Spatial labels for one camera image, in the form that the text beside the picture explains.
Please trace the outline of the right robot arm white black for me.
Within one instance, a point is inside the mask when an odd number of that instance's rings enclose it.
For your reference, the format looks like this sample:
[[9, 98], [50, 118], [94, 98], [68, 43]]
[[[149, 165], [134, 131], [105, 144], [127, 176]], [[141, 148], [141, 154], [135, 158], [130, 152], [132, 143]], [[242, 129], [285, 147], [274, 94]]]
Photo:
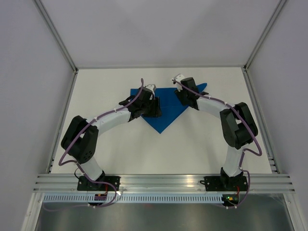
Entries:
[[248, 105], [244, 102], [229, 104], [200, 92], [192, 77], [179, 74], [172, 80], [177, 85], [175, 95], [183, 106], [209, 113], [220, 119], [223, 138], [228, 145], [226, 160], [220, 170], [218, 182], [224, 190], [244, 183], [242, 163], [245, 152], [262, 156], [256, 139], [258, 129]]

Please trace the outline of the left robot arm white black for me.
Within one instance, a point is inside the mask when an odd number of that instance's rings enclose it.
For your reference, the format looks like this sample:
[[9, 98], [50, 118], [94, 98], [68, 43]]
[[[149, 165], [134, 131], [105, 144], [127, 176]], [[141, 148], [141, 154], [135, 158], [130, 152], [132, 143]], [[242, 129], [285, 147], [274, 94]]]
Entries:
[[162, 112], [155, 91], [154, 84], [139, 88], [136, 96], [131, 95], [113, 110], [93, 119], [75, 116], [61, 141], [65, 153], [59, 165], [75, 163], [88, 180], [88, 185], [96, 191], [101, 190], [105, 185], [105, 172], [94, 157], [99, 136], [140, 116], [160, 117]]

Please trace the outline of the blue cloth napkin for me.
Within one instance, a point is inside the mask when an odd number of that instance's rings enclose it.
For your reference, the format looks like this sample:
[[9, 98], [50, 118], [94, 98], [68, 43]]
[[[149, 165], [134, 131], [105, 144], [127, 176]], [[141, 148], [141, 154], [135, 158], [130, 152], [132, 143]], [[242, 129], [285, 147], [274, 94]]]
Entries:
[[176, 88], [156, 88], [155, 97], [160, 99], [162, 115], [158, 118], [142, 117], [154, 130], [162, 133], [175, 121], [188, 107], [182, 106], [175, 95]]

